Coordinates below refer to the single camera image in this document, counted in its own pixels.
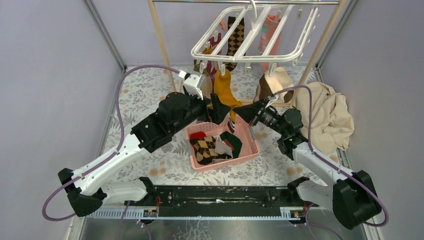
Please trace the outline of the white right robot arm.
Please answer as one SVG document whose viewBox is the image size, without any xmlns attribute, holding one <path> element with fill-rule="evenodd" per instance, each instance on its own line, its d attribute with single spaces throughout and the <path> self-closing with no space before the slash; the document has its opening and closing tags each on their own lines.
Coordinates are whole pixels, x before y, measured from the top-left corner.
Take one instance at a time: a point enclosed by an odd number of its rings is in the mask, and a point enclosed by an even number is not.
<svg viewBox="0 0 424 240">
<path fill-rule="evenodd" d="M 382 212 L 371 176 L 363 170 L 354 172 L 336 165 L 312 146 L 301 133 L 304 125 L 299 110 L 291 108 L 279 114 L 266 102 L 257 101 L 236 107 L 234 112 L 251 126 L 260 122 L 279 133 L 280 152 L 325 182 L 326 185 L 320 185 L 312 180 L 296 180 L 294 188 L 286 193 L 291 205 L 299 206 L 306 201 L 331 210 L 339 223 L 349 230 Z"/>
</svg>

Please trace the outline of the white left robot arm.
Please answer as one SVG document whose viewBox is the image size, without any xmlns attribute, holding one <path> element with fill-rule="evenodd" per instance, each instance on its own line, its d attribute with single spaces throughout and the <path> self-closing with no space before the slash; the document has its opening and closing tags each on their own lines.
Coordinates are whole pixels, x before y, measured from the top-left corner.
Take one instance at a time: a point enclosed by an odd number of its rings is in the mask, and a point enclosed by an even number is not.
<svg viewBox="0 0 424 240">
<path fill-rule="evenodd" d="M 133 126 L 114 149 L 84 167 L 64 168 L 58 173 L 74 213 L 84 217 L 114 203 L 154 204 L 156 190 L 148 177 L 115 183 L 109 179 L 133 160 L 171 142 L 176 133 L 195 120 L 222 123 L 230 109 L 215 93 L 211 98 L 180 92 L 168 94 L 156 111 Z"/>
</svg>

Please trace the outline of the red patterned sock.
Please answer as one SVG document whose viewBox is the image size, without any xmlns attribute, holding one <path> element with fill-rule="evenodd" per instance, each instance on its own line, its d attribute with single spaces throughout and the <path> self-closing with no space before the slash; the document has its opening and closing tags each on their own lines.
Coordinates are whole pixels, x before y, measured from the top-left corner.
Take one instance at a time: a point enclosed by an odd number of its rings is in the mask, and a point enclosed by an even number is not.
<svg viewBox="0 0 424 240">
<path fill-rule="evenodd" d="M 206 137 L 206 134 L 203 131 L 197 131 L 189 135 L 189 140 L 196 140 L 204 137 Z"/>
</svg>

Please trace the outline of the pink plastic basket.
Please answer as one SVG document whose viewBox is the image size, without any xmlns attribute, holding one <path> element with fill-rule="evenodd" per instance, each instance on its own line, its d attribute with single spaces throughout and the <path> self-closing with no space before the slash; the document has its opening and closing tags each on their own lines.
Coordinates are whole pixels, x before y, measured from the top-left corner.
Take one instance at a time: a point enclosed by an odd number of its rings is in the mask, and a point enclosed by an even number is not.
<svg viewBox="0 0 424 240">
<path fill-rule="evenodd" d="M 188 139 L 190 134 L 203 132 L 207 136 L 218 136 L 228 130 L 227 122 L 215 124 L 213 122 L 200 122 L 191 124 L 184 129 L 185 138 Z M 234 135 L 238 137 L 242 143 L 238 158 L 230 159 L 220 163 L 201 165 L 195 159 L 195 151 L 191 145 L 189 151 L 189 159 L 192 168 L 198 173 L 211 171 L 225 166 L 232 166 L 254 160 L 260 153 L 258 141 L 253 136 L 252 128 L 239 116 L 236 117 L 236 127 Z"/>
</svg>

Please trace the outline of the grey sock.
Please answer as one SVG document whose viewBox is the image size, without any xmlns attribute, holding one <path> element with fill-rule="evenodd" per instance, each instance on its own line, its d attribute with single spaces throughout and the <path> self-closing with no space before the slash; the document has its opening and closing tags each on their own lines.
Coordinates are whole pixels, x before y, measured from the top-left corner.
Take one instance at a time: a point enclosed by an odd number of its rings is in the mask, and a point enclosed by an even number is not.
<svg viewBox="0 0 424 240">
<path fill-rule="evenodd" d="M 232 160 L 233 157 L 233 151 L 232 148 L 227 145 L 225 142 L 219 139 L 215 139 L 215 147 L 214 152 L 217 154 L 217 156 L 212 160 L 213 164 L 218 164 L 221 162 Z"/>
</svg>

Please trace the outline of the olive green striped sock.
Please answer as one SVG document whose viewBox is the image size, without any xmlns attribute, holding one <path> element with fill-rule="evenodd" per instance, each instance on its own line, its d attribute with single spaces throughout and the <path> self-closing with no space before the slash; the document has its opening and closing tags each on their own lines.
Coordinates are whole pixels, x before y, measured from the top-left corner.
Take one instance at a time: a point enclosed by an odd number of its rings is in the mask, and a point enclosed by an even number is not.
<svg viewBox="0 0 424 240">
<path fill-rule="evenodd" d="M 200 61 L 199 63 L 197 63 L 196 60 L 193 61 L 193 70 L 197 73 L 200 73 L 209 77 L 210 73 L 208 71 L 207 66 L 208 66 L 208 63 L 204 63 L 203 61 Z"/>
</svg>

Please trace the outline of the mustard yellow striped sock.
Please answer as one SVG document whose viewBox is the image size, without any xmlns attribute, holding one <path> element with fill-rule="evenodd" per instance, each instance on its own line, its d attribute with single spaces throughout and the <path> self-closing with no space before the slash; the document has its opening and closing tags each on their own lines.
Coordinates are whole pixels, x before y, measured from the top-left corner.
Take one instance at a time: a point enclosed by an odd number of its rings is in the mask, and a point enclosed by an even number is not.
<svg viewBox="0 0 424 240">
<path fill-rule="evenodd" d="M 215 75 L 213 84 L 213 92 L 218 95 L 219 100 L 226 106 L 230 107 L 229 121 L 227 123 L 229 131 L 233 134 L 236 130 L 237 116 L 234 112 L 234 108 L 241 107 L 242 103 L 238 101 L 231 91 L 231 80 L 232 75 L 228 69 L 224 69 L 224 72 L 218 71 Z"/>
</svg>

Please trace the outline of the dark green sock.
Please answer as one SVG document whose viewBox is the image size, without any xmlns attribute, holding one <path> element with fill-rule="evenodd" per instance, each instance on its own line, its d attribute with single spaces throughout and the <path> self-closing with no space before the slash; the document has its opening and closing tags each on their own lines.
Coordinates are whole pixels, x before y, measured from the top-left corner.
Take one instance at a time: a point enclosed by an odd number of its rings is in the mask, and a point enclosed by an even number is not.
<svg viewBox="0 0 424 240">
<path fill-rule="evenodd" d="M 221 133 L 219 137 L 227 146 L 231 148 L 233 158 L 238 158 L 243 146 L 242 141 L 229 131 Z"/>
</svg>

